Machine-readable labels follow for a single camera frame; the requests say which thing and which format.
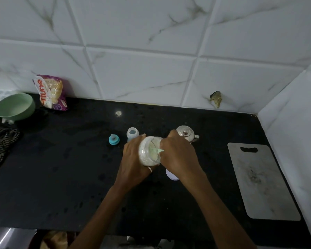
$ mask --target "checkered cloth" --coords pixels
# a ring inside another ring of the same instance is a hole
[[[17,129],[0,127],[0,163],[8,152],[9,147],[18,140],[20,131]]]

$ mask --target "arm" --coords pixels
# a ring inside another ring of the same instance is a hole
[[[219,249],[256,249],[252,240],[213,190],[194,147],[176,130],[162,139],[161,163],[177,176],[197,201]]]
[[[149,168],[142,166],[138,158],[138,147],[145,136],[145,134],[140,135],[124,145],[123,157],[114,185],[69,249],[99,249],[125,194],[150,174]]]

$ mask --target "plastic jar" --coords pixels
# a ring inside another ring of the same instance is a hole
[[[161,137],[147,136],[141,142],[138,149],[138,156],[144,166],[154,166],[160,163],[160,155],[156,149],[160,148]]]
[[[127,131],[127,138],[128,138],[127,142],[131,141],[131,139],[133,138],[136,138],[138,135],[139,135],[139,132],[135,127],[129,128]]]

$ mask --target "hand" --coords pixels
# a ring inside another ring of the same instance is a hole
[[[160,142],[161,164],[177,176],[185,185],[192,179],[198,180],[205,173],[199,165],[194,147],[176,130],[172,130],[167,138]]]
[[[139,144],[145,137],[146,134],[142,134],[124,144],[123,157],[114,183],[114,187],[124,194],[151,174],[150,169],[139,162],[138,156]]]

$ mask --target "green bowl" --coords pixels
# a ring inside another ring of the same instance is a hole
[[[14,94],[0,101],[0,117],[19,121],[31,116],[36,108],[29,94]]]

